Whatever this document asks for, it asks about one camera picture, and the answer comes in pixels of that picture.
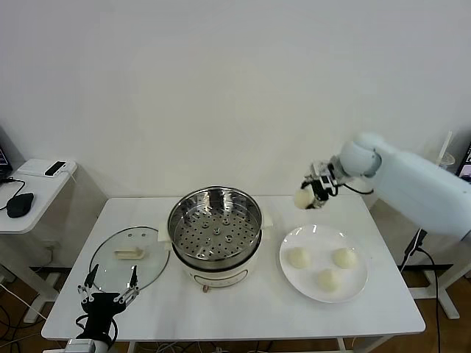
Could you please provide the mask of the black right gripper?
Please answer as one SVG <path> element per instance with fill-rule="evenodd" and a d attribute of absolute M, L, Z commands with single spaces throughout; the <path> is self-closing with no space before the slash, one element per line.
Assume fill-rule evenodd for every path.
<path fill-rule="evenodd" d="M 300 188 L 303 190 L 311 186 L 313 199 L 306 208 L 320 209 L 324 207 L 330 198 L 330 187 L 339 187 L 344 184 L 346 175 L 339 168 L 336 159 L 330 161 L 314 161 L 309 166 L 309 176 L 302 181 Z"/>

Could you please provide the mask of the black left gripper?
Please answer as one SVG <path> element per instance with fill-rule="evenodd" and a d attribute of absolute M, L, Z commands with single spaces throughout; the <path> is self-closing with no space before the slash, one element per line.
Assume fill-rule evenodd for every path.
<path fill-rule="evenodd" d="M 93 293 L 93 284 L 99 264 L 87 274 L 85 281 L 77 286 L 82 297 L 82 309 L 87 319 L 80 334 L 81 338 L 97 341 L 116 341 L 118 326 L 115 315 L 124 312 L 124 305 L 131 304 L 140 293 L 138 286 L 138 266 L 132 267 L 132 274 L 122 293 Z"/>

